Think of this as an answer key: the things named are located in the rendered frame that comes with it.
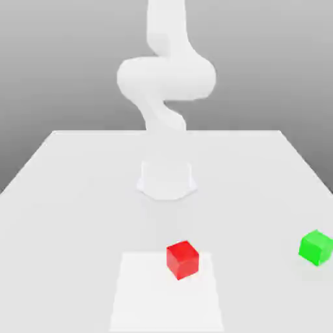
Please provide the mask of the small red cube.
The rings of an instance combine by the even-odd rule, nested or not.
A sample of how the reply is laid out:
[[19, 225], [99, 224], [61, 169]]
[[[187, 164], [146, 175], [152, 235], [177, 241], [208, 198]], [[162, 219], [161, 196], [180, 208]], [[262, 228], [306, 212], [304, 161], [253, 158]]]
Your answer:
[[199, 253], [188, 241], [181, 241], [166, 248], [166, 266], [181, 280], [199, 270]]

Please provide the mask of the small green cube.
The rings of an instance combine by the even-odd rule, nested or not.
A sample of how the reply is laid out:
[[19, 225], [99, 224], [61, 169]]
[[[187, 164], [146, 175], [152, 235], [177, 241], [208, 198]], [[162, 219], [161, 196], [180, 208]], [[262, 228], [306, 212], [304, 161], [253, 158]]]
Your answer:
[[299, 255], [315, 266], [320, 266], [329, 260], [332, 251], [333, 239], [319, 230], [314, 230], [301, 239]]

